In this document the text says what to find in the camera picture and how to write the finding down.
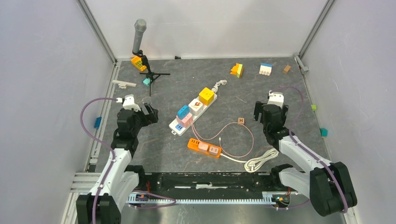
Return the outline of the white cube socket adapter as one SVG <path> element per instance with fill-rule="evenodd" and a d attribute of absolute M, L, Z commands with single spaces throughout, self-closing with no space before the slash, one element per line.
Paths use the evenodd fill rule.
<path fill-rule="evenodd" d="M 193 99 L 189 104 L 188 104 L 189 108 L 190 108 L 190 113 L 193 116 L 198 116 L 204 108 L 204 104 L 199 101 L 197 98 Z"/>

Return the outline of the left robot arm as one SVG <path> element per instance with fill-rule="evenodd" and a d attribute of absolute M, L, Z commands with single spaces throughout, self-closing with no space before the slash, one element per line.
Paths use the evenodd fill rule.
<path fill-rule="evenodd" d="M 139 143 L 138 133 L 142 127 L 157 122 L 158 110 L 149 103 L 144 103 L 140 110 L 133 106 L 119 111 L 105 168 L 90 191 L 76 200 L 78 223 L 121 222 L 121 211 L 128 196 L 134 189 L 141 190 L 147 184 L 143 167 L 129 165 Z"/>

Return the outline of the orange power strip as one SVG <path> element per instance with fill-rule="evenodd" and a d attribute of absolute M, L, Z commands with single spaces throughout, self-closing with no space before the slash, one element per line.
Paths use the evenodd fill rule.
<path fill-rule="evenodd" d="M 210 155 L 208 153 L 208 151 L 206 153 L 200 152 L 199 149 L 198 149 L 198 145 L 199 145 L 200 142 L 202 142 L 202 141 L 199 141 L 198 139 L 190 138 L 189 141 L 188 141 L 187 147 L 188 147 L 188 149 L 190 149 L 190 150 L 192 150 L 194 152 L 198 152 L 198 153 L 201 153 L 201 154 L 206 155 L 206 156 L 210 156 L 210 157 L 213 157 L 213 158 L 219 158 L 220 157 L 220 154 L 222 152 L 222 148 L 220 146 L 216 146 L 216 145 L 207 143 L 209 145 L 209 148 L 211 146 L 219 148 L 219 154 L 217 156 L 214 156 L 214 155 Z"/>

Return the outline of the blue socket adapter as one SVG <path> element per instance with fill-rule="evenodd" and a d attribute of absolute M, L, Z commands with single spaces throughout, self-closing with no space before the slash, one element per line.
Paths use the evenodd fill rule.
<path fill-rule="evenodd" d="M 190 108 L 188 105 L 184 105 L 178 112 L 177 117 L 179 119 L 184 119 L 190 113 Z"/>

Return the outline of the white multicolour power strip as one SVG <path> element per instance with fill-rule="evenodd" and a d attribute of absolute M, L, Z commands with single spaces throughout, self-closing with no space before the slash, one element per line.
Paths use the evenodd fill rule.
<path fill-rule="evenodd" d="M 218 95 L 214 94 L 214 98 L 209 105 L 203 104 L 199 101 L 199 97 L 193 99 L 189 104 L 189 113 L 183 118 L 180 119 L 178 116 L 169 124 L 169 128 L 171 129 L 171 133 L 173 135 L 182 136 L 191 125 L 199 119 L 199 117 L 217 100 Z"/>

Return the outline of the dusty pink usb adapter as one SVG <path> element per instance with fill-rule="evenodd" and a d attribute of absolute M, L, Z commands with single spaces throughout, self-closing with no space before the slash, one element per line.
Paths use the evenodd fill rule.
<path fill-rule="evenodd" d="M 218 148 L 218 147 L 211 146 L 211 147 L 209 148 L 209 150 L 208 150 L 208 153 L 209 153 L 210 155 L 217 156 L 217 155 L 219 154 L 219 148 Z"/>

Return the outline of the large pink cube adapter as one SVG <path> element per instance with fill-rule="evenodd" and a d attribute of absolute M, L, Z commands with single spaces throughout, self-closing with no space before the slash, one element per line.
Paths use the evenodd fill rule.
<path fill-rule="evenodd" d="M 176 120 L 182 127 L 187 128 L 193 121 L 193 115 L 189 113 L 184 119 L 179 119 L 176 116 Z"/>

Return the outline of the small pink charger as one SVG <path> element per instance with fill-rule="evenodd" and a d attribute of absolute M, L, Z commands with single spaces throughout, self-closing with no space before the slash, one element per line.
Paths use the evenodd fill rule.
<path fill-rule="evenodd" d="M 198 149 L 200 152 L 204 152 L 206 153 L 208 151 L 209 145 L 207 143 L 204 142 L 200 142 L 198 145 Z"/>

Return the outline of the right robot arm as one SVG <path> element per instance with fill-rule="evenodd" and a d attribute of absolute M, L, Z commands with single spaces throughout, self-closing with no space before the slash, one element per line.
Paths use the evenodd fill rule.
<path fill-rule="evenodd" d="M 302 171 L 290 164 L 271 170 L 270 185 L 275 190 L 290 187 L 307 197 L 314 210 L 325 217 L 346 213 L 358 199 L 347 166 L 332 162 L 309 149 L 285 126 L 289 107 L 257 101 L 254 119 L 263 125 L 267 142 L 292 159 Z"/>

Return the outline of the yellow cube socket adapter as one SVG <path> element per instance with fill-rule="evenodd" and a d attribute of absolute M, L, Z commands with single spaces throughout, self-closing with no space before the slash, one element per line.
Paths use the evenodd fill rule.
<path fill-rule="evenodd" d="M 202 104 L 208 106 L 208 105 L 214 100 L 214 96 L 215 96 L 215 93 L 214 93 L 211 89 L 205 87 L 205 88 L 199 93 L 198 99 L 199 99 L 199 101 L 200 101 Z"/>

